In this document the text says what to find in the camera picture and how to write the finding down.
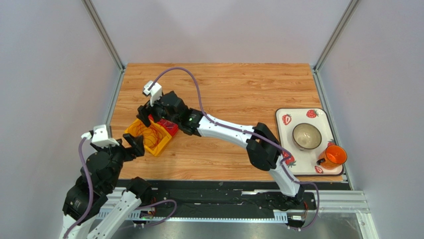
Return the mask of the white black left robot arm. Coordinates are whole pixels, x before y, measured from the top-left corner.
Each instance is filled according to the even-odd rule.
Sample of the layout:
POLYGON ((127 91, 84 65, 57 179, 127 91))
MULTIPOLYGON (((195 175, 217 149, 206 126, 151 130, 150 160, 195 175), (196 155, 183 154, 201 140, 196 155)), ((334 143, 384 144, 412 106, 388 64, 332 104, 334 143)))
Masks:
POLYGON ((138 206, 152 203, 152 185, 140 177, 131 179, 118 203, 94 229, 91 228, 102 206, 118 183, 125 162, 145 154, 144 137, 125 133, 129 143, 114 139, 109 125, 95 126, 82 134, 78 153, 81 176, 67 192, 63 206, 62 239, 109 239, 138 206))

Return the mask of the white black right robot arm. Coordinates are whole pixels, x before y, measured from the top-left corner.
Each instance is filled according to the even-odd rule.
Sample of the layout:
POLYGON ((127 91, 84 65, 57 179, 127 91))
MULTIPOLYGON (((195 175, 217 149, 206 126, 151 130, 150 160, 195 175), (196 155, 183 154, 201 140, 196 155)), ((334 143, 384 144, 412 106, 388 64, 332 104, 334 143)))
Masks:
POLYGON ((281 148, 265 124, 239 125, 217 119, 189 108, 173 91, 164 94, 161 85, 153 81, 143 87, 143 94, 150 99, 138 108, 137 118, 147 127, 152 124, 150 120, 167 120, 187 135, 211 137, 238 145, 246 149, 254 167, 271 175, 283 195, 296 201, 301 199, 304 189, 284 162, 289 153, 281 148))

